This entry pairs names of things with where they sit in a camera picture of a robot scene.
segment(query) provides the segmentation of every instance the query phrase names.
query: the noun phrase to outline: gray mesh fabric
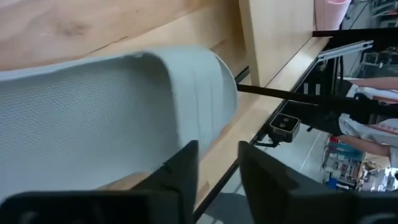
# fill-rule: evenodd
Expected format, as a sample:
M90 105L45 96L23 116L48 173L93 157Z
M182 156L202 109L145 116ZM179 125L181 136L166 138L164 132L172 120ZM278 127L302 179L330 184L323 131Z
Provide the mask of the gray mesh fabric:
M236 110L231 72L171 47L0 73L0 198L92 189L208 148Z

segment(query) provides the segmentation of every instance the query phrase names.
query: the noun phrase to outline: black metal frame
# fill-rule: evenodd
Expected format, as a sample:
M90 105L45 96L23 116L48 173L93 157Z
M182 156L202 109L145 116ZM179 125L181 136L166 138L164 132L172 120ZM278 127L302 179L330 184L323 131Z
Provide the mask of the black metal frame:
M352 29L352 30L326 30L326 31L313 31L312 37L331 37L329 43L326 45L325 49L333 49L335 47L341 47L346 44L352 44L362 40L374 40L373 50L379 51L384 50L386 47L398 44L398 29L397 28L387 28L387 29ZM333 71L329 71L331 74L328 82L330 83L330 96L335 96L336 94L336 79L337 79L337 68L338 64L343 66L342 58L335 58L333 60L333 66L330 67ZM303 81L308 77L310 72L313 70L315 65L318 63L318 58L316 58L312 64L307 68L305 73L302 75L300 80L293 87L292 92L298 90ZM242 87L240 82L249 75L249 67L246 67L236 78L236 84L238 89ZM267 121L265 121L262 128L257 132L257 134L250 141L250 144L256 145L260 141L264 139L264 137L269 133L270 127L269 124L272 121L273 117L280 113L284 106L286 105L287 100L284 100L278 108L274 111L274 113L269 117ZM226 183L230 180L232 175L238 169L238 162L235 160L231 167L226 171L226 173L222 176L222 178L218 181L215 187L210 191L204 201L200 204L200 206L194 212L194 219L197 221L207 210L207 208L211 205L214 199L221 192L222 188L226 185Z

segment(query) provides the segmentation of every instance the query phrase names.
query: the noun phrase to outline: person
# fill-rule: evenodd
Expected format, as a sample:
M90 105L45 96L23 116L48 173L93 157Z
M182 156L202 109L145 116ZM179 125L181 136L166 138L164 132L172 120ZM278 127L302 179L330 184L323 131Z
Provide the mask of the person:
M362 93L391 106L398 106L398 77L339 80L338 96L354 97ZM328 132L340 141L378 156L389 158L391 167L398 168L398 118L379 116L375 124L363 124L349 114L325 111L315 105L290 101L283 113L299 118L303 124Z

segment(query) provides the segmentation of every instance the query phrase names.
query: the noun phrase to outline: person's arm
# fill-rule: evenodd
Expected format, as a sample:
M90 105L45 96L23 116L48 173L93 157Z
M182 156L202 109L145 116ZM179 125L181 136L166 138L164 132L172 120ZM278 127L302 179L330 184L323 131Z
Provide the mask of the person's arm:
M354 147L357 150L368 152L378 156L386 156L390 158L390 146L378 144L365 139L360 139L354 136L338 136L337 139Z
M398 77L364 78L360 80L350 80L357 86L371 87L378 90L398 90Z

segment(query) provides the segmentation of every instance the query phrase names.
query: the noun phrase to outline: pink container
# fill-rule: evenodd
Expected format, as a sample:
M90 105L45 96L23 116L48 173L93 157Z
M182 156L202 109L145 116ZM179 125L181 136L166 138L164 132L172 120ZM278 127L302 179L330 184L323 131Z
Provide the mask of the pink container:
M351 0L314 0L317 30L337 30Z

